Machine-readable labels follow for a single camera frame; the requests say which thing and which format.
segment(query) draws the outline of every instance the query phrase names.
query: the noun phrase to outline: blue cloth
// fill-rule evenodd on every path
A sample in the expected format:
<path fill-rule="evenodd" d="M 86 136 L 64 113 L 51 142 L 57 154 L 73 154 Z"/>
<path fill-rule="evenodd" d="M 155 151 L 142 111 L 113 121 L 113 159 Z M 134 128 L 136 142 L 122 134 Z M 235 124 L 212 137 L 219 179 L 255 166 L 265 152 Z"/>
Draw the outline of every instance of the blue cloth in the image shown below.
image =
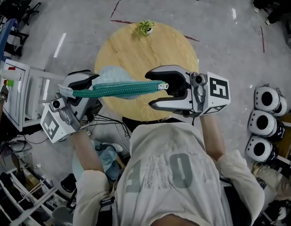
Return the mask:
<path fill-rule="evenodd" d="M 120 171 L 118 163 L 115 161 L 117 157 L 117 152 L 110 144 L 103 145 L 99 141 L 93 140 L 91 140 L 91 142 L 103 165 L 104 172 L 108 177 L 108 181 L 111 183 L 114 182 L 117 179 L 118 173 Z M 73 153 L 72 170 L 75 179 L 79 181 L 82 173 L 84 172 L 84 169 L 81 166 L 81 163 L 75 152 Z"/>

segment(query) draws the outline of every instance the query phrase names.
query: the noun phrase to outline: light blue fabric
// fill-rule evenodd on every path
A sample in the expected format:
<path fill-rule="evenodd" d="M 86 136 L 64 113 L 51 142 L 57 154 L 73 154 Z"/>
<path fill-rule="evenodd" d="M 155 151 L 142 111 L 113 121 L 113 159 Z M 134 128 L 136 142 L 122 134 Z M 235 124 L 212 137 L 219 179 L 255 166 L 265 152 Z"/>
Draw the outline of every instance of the light blue fabric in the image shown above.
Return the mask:
<path fill-rule="evenodd" d="M 126 81 L 136 81 L 131 78 L 129 73 L 122 67 L 109 65 L 105 66 L 101 71 L 98 72 L 99 76 L 92 80 L 92 85 L 113 83 L 113 82 L 126 82 Z M 119 97 L 123 99 L 135 99 L 138 96 L 127 96 Z"/>
<path fill-rule="evenodd" d="M 110 179 L 109 181 L 115 181 L 120 169 L 117 162 L 115 161 L 117 152 L 115 151 L 114 147 L 109 144 L 103 145 L 96 140 L 91 140 L 91 142 L 103 165 L 105 174 L 108 176 L 108 179 Z M 81 175 L 84 172 L 84 169 L 81 166 L 75 151 L 73 152 L 72 169 L 75 179 L 79 181 Z"/>

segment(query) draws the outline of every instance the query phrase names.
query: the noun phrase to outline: zipper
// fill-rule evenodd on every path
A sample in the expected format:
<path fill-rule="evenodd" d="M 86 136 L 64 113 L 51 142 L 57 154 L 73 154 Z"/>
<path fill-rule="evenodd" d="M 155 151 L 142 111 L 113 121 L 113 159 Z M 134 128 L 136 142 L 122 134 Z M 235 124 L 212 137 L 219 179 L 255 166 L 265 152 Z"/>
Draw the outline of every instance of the zipper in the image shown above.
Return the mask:
<path fill-rule="evenodd" d="M 74 90 L 75 97 L 126 97 L 154 93 L 162 89 L 167 89 L 169 85 L 163 81 L 125 81 L 114 83 L 103 83 L 93 86 L 93 90 Z"/>

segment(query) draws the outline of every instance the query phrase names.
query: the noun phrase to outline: person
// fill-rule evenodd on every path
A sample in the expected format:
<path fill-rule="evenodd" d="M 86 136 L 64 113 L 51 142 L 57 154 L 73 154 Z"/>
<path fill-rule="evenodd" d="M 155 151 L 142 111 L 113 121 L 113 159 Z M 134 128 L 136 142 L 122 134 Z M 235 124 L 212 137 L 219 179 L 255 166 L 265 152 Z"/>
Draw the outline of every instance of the person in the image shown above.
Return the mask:
<path fill-rule="evenodd" d="M 13 123 L 7 118 L 7 116 L 3 113 L 4 103 L 8 99 L 8 90 L 4 86 L 1 91 L 2 98 L 0 100 L 0 145 L 1 143 L 5 143 L 15 138 L 17 135 L 31 135 L 39 130 L 42 130 L 41 125 L 33 125 L 24 127 L 20 132 L 13 125 Z"/>
<path fill-rule="evenodd" d="M 258 13 L 260 9 L 265 8 L 274 2 L 279 3 L 279 6 L 268 16 L 265 21 L 267 25 L 274 24 L 279 21 L 283 14 L 291 12 L 291 0 L 254 0 L 252 4 L 254 11 Z"/>
<path fill-rule="evenodd" d="M 291 175 L 285 177 L 266 165 L 253 165 L 253 174 L 264 180 L 278 201 L 291 200 Z"/>
<path fill-rule="evenodd" d="M 232 181 L 253 224 L 264 204 L 263 189 L 237 150 L 225 152 L 215 116 L 200 120 L 204 144 L 200 132 L 184 122 L 140 125 L 132 132 L 131 158 L 115 192 L 119 225 L 233 225 L 220 174 Z M 109 197 L 108 180 L 86 131 L 72 139 L 84 168 L 73 225 L 95 226 L 100 202 Z"/>

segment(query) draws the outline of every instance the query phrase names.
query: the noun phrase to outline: zipper pull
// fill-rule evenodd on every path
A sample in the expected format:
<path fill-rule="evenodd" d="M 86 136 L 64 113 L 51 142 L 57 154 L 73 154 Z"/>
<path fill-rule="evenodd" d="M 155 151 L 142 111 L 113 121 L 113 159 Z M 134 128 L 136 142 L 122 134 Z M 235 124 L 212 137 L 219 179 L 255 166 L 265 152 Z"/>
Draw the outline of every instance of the zipper pull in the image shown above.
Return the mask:
<path fill-rule="evenodd" d="M 158 89 L 168 89 L 169 84 L 168 83 L 161 83 L 158 85 Z"/>

